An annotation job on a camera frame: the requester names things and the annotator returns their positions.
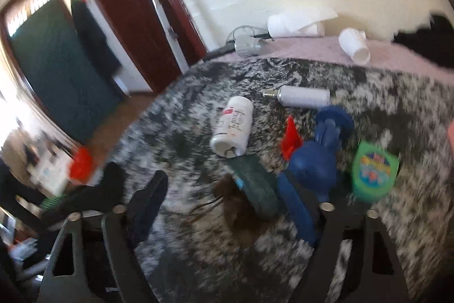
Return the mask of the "teal green pouch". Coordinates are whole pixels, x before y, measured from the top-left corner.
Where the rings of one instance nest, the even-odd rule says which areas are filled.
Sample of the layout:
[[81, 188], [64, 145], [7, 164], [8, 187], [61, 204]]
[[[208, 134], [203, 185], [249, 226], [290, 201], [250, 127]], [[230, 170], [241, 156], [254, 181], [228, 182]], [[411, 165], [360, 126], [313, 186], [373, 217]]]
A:
[[247, 198], [258, 217], [271, 220], [281, 212], [276, 193], [276, 176], [266, 170], [257, 154], [226, 158], [224, 162], [232, 171], [236, 187]]

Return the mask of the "LED light bulb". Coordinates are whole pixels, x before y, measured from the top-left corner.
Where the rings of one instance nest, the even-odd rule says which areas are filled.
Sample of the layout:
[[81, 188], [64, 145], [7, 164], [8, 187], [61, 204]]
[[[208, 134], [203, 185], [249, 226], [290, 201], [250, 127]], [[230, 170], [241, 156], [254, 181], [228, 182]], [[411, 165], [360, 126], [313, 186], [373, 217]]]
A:
[[265, 55], [268, 52], [266, 40], [249, 35], [240, 35], [234, 45], [236, 53], [243, 58]]

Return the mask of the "white pill bottle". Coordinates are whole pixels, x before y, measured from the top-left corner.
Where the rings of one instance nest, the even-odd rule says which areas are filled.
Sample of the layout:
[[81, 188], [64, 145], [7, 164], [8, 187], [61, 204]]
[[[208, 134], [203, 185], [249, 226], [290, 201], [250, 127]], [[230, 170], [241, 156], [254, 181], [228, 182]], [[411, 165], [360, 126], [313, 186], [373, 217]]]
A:
[[252, 124], [253, 103], [243, 96], [231, 97], [222, 110], [210, 139], [210, 149], [223, 158], [244, 155]]

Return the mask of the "grey patterned blanket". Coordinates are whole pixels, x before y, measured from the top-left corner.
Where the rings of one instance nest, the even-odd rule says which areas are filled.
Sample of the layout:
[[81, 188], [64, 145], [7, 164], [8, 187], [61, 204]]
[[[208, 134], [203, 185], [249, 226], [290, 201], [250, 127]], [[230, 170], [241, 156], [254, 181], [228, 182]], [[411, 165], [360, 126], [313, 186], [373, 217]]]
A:
[[301, 59], [206, 62], [129, 126], [125, 196], [156, 302], [435, 298], [453, 222], [453, 86]]

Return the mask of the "white paper cup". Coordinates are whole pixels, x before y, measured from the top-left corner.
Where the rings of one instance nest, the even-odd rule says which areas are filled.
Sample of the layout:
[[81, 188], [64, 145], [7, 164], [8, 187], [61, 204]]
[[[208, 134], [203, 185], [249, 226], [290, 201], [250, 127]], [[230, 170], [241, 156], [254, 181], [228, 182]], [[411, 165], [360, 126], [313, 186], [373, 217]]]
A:
[[369, 63], [371, 54], [364, 31], [345, 28], [339, 34], [339, 45], [353, 63], [361, 66]]

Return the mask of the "silver spray canister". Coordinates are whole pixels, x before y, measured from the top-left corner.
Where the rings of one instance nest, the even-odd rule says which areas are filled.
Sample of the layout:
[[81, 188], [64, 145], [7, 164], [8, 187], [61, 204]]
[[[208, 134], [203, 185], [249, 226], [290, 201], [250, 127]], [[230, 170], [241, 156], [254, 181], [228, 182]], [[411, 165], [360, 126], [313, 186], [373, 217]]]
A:
[[274, 99], [288, 108], [320, 109], [330, 104], [330, 91], [283, 85], [278, 89], [266, 89], [262, 96]]

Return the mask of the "black cloth on bed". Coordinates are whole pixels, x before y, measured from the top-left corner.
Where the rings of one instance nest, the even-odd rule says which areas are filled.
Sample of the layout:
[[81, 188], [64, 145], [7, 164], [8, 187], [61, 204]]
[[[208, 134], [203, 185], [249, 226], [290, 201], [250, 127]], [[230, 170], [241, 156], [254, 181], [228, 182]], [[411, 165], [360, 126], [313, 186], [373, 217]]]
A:
[[440, 67], [453, 70], [453, 25], [444, 14], [432, 13], [429, 25], [414, 32], [399, 31], [393, 43], [400, 44]]

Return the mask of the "blue plush bird toy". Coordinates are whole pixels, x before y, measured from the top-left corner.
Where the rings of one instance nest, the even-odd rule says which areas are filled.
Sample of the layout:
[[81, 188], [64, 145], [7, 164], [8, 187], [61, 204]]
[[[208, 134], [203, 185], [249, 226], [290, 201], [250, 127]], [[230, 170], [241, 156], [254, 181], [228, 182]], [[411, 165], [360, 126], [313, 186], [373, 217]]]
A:
[[310, 191], [318, 201], [327, 201], [338, 181], [337, 154], [353, 131], [353, 118], [344, 108], [330, 105], [319, 109], [313, 139], [293, 153], [285, 170], [290, 184]]

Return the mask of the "red cone toy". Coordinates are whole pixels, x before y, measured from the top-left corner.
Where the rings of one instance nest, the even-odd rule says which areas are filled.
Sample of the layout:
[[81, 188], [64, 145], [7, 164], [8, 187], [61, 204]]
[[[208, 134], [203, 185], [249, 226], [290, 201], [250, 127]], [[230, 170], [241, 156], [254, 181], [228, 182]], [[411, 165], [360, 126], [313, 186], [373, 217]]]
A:
[[293, 153], [303, 144], [303, 140], [297, 130], [295, 121], [290, 115], [286, 119], [285, 132], [280, 143], [282, 157], [285, 161], [289, 161]]

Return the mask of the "dark red door frame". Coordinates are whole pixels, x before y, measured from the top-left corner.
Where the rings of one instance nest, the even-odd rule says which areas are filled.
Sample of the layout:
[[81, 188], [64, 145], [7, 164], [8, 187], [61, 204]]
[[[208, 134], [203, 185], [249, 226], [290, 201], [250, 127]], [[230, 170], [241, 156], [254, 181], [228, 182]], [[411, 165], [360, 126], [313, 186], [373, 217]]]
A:
[[183, 0], [95, 0], [149, 87], [163, 91], [206, 53]]

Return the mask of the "black pouch with stripes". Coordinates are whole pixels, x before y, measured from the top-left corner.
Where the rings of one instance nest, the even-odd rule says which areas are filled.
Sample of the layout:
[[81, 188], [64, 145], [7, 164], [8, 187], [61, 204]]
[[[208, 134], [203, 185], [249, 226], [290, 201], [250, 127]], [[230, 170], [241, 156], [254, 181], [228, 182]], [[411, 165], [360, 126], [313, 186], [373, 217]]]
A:
[[64, 197], [56, 206], [41, 216], [46, 225], [64, 221], [74, 212], [97, 211], [108, 212], [121, 204], [126, 173], [119, 164], [109, 162], [103, 171], [101, 181], [96, 186], [79, 186]]

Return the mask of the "green round toy case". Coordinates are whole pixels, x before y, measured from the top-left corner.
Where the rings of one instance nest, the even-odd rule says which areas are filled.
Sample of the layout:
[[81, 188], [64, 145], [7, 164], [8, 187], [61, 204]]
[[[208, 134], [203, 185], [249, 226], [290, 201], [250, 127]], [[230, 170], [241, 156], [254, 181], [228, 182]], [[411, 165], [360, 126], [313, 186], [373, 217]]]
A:
[[385, 149], [360, 141], [352, 163], [352, 190], [360, 201], [374, 203], [394, 187], [399, 158]]

